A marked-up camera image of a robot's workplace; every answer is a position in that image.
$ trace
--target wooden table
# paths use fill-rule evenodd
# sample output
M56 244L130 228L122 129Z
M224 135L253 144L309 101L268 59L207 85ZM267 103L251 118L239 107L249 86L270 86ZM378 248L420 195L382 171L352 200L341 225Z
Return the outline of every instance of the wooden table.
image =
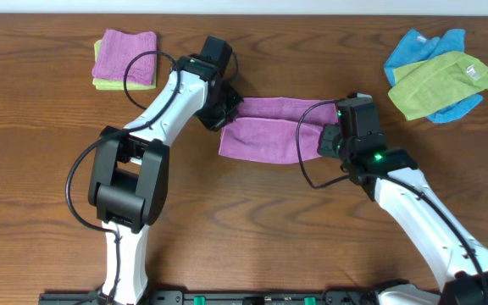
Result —
M156 31L175 57L207 35L230 42L245 97L374 96L392 146L418 160L436 194L488 246L488 91L464 119L407 122L387 97L383 64L415 28L467 30L467 52L488 64L488 18L185 15L0 15L0 304L36 303L45 290L91 290L105 277L105 238L78 224L64 181L105 125L141 111L122 91L92 86L93 43L107 28ZM161 60L158 86L169 64ZM159 90L133 92L142 103ZM169 198L148 237L147 273L190 290L314 290L394 278L435 289L415 246L391 217L345 181L312 190L297 165L221 158L219 133L193 119L171 149ZM317 182L339 161L307 162ZM73 185L86 201L92 158Z

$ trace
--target folded cloth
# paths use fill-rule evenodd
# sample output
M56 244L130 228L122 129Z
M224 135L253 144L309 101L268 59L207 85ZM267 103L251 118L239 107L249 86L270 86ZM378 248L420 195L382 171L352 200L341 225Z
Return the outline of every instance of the folded cloth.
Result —
M93 45L93 51L95 53L95 60L99 55L99 48L101 47L101 40L98 40ZM104 79L93 79L92 84L98 90L124 90L124 82L119 80L104 80ZM156 75L155 71L153 74L153 83L150 86L144 86L141 84L136 84L132 81L127 82L127 90L148 90L156 88Z
M151 31L130 35L106 30L91 74L99 79L123 80L129 62L140 53L152 50L156 50L156 35ZM155 55L144 56L133 64L127 80L150 86L153 83L154 70Z
M297 122L316 100L287 97L244 98L238 117L223 128L219 155L270 164L298 163L295 132ZM302 160L320 157L319 137L323 125L337 121L334 104L312 110L301 125Z
M465 30L448 30L440 39L434 37L427 39L414 29L411 29L398 43L395 51L385 63L384 70L387 79L392 86L395 85L393 70L406 64L413 64L418 61L434 58L443 53L451 51L464 52ZM460 119L470 110L477 106L483 97L474 94L464 98L462 101L454 103L446 108L427 116L427 119L434 123L448 123L455 119Z
M462 52L393 70L389 97L406 119L417 119L488 89L488 67Z

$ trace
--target folded purple towel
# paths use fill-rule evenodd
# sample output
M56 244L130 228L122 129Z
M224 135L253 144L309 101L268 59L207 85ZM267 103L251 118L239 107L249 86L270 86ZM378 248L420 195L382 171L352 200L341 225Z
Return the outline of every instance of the folded purple towel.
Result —
M91 75L105 80L124 80L125 68L136 55L157 49L156 35L153 32L131 35L106 30L102 42ZM150 86L153 83L155 63L155 55L140 58L129 70L127 80Z
M297 122L306 109L318 102L287 97L244 98L238 118L222 130L219 155L270 164L298 163ZM323 125L336 121L333 104L307 115L300 134L303 161L320 157L318 145Z

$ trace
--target green cloth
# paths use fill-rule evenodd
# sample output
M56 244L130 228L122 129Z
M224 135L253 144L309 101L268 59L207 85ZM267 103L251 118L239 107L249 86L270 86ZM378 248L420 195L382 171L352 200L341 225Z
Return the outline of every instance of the green cloth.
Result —
M101 48L101 40L98 40L93 45L96 61L97 61L97 55L99 54L100 48ZM124 90L124 82L120 80L104 80L104 79L94 78L92 83L95 86L95 88L98 90ZM144 86L130 81L127 82L127 90L149 90L155 88L156 88L155 72L153 76L153 83L150 86Z
M462 52L394 70L389 97L407 120L418 119L488 89L488 67Z

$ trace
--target blue cloth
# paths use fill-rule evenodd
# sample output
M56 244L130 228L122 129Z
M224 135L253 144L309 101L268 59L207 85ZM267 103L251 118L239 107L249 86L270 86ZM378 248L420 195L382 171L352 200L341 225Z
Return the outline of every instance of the blue cloth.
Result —
M414 29L411 29L398 43L395 51L391 54L384 65L384 71L391 86L395 85L393 70L406 64L413 64L418 61L434 58L443 53L451 51L464 52L465 30L448 30L440 39L434 37L427 39ZM427 119L433 123L448 123L460 119L472 110L483 100L479 94L466 97L462 101L447 106L442 110L428 115Z

